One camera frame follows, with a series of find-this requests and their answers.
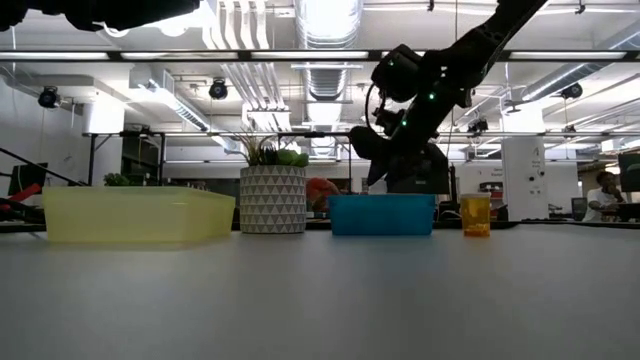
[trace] workbench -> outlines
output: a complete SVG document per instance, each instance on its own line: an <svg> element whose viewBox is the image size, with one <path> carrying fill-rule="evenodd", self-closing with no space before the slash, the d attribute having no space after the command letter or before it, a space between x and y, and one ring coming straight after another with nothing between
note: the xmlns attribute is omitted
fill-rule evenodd
<svg viewBox="0 0 640 360"><path fill-rule="evenodd" d="M640 232L250 236L187 248L0 235L0 358L640 359Z"/></svg>

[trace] security camera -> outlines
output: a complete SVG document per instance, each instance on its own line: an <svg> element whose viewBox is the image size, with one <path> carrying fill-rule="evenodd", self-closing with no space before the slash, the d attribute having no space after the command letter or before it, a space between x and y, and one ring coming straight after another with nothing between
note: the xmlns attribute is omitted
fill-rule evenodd
<svg viewBox="0 0 640 360"><path fill-rule="evenodd" d="M211 85L209 89L209 96L211 96L213 100L224 100L228 94L225 80L222 78L213 79L213 85Z"/></svg>
<svg viewBox="0 0 640 360"><path fill-rule="evenodd" d="M577 99L580 96L582 96L582 86L580 86L580 84L578 83L575 83L560 92L560 97L562 97L565 100Z"/></svg>
<svg viewBox="0 0 640 360"><path fill-rule="evenodd" d="M60 95L58 95L58 88L55 86L45 86L44 90L38 97L38 104L45 109L59 108L61 100Z"/></svg>

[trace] desk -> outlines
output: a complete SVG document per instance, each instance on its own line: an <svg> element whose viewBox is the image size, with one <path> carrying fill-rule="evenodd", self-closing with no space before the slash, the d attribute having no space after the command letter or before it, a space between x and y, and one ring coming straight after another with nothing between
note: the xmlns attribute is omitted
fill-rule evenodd
<svg viewBox="0 0 640 360"><path fill-rule="evenodd" d="M454 230L430 240L234 233L182 250L0 235L0 351L3 360L640 359L638 235L571 225L488 240Z"/></svg>

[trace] orange plastic cup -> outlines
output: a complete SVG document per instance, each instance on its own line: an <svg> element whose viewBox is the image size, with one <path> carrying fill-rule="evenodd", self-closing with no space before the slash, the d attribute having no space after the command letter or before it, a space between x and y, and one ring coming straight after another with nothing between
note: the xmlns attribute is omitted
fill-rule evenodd
<svg viewBox="0 0 640 360"><path fill-rule="evenodd" d="M460 214L464 236L491 236L491 194L463 194L460 197Z"/></svg>

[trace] geometric pattern pot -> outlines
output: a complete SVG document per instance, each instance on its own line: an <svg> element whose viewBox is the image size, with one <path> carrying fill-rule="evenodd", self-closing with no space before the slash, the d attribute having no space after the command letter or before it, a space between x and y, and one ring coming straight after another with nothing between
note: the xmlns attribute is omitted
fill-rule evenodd
<svg viewBox="0 0 640 360"><path fill-rule="evenodd" d="M306 173L295 166L240 170L240 230L247 234L296 234L307 226Z"/></svg>

